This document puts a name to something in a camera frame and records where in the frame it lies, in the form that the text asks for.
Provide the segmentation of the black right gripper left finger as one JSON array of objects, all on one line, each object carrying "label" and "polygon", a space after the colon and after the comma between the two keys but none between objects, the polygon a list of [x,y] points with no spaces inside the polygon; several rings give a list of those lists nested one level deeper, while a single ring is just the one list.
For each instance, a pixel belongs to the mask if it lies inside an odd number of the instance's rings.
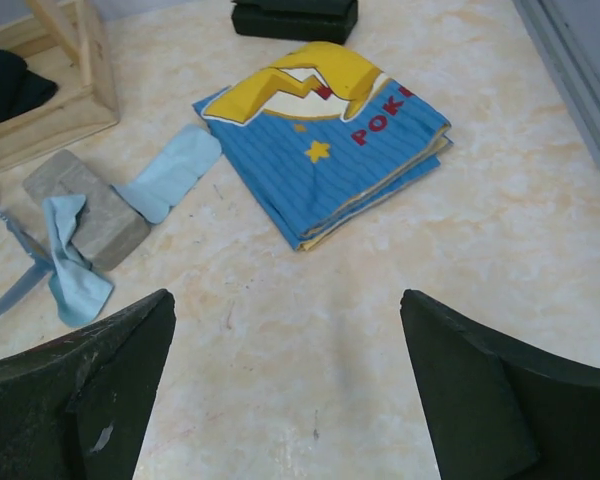
[{"label": "black right gripper left finger", "polygon": [[175,324],[161,289],[0,360],[0,479],[132,478]]}]

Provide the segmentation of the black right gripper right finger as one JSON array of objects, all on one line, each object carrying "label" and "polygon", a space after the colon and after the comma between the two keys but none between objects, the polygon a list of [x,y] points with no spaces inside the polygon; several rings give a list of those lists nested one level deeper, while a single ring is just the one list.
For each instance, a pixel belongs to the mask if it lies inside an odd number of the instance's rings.
[{"label": "black right gripper right finger", "polygon": [[401,319],[442,478],[600,479],[600,368],[418,290]]}]

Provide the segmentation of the grey glasses case green lining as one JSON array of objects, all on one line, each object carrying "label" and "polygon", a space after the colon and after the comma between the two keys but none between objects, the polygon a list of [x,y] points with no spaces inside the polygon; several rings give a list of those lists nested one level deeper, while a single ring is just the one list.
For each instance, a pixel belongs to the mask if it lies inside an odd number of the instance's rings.
[{"label": "grey glasses case green lining", "polygon": [[150,233],[146,220],[69,150],[52,155],[25,178],[23,188],[37,205],[49,197],[86,198],[72,243],[98,270],[116,268]]}]

